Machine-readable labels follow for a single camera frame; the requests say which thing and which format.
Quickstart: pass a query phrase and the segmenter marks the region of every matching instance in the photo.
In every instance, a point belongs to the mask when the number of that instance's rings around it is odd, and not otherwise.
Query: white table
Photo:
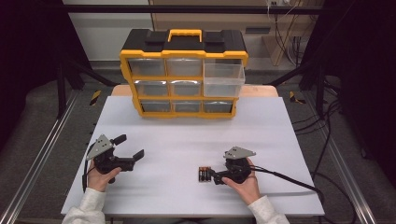
[[[198,182],[198,167],[226,170],[224,152],[233,146],[255,151],[255,165],[313,185],[280,97],[240,97],[233,119],[143,119],[130,96],[109,96],[92,135],[127,135],[114,155],[145,157],[132,172],[121,172],[107,187],[104,213],[113,217],[251,217],[228,186]],[[62,209],[78,206],[83,195],[78,173]],[[257,173],[260,191],[287,216],[318,216],[318,195],[278,177]]]

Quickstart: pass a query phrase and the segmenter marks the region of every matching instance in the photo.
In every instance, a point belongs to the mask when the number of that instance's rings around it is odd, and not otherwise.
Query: human hand
[[[247,162],[250,166],[253,165],[253,162],[251,162],[249,158],[247,158]],[[226,185],[234,189],[247,205],[254,203],[261,197],[259,191],[259,184],[257,182],[257,177],[254,174],[254,171],[251,171],[250,175],[242,184],[235,183],[228,177],[223,177],[221,180]]]
[[[88,188],[105,192],[108,181],[118,175],[121,172],[121,168],[117,167],[110,171],[110,173],[102,175],[98,170],[96,170],[94,165],[94,161],[91,160],[90,169],[88,172]]]

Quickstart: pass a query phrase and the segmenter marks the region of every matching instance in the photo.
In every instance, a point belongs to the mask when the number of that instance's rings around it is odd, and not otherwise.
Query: storage organizer
[[[248,53],[238,30],[133,29],[121,71],[142,117],[232,118]]]

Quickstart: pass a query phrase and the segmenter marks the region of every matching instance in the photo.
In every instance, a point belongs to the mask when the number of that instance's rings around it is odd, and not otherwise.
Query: white backdrop
[[[148,0],[64,0],[69,5],[148,5]],[[69,13],[90,61],[119,61],[133,28],[152,29],[150,14]]]

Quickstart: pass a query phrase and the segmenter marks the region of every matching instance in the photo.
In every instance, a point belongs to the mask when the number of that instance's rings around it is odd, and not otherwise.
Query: white sleeve
[[[105,214],[102,212],[105,197],[105,192],[87,188],[82,197],[80,206],[70,208],[62,224],[105,224]]]
[[[251,203],[248,208],[256,218],[257,224],[289,224],[285,215],[275,211],[267,196],[263,196]]]

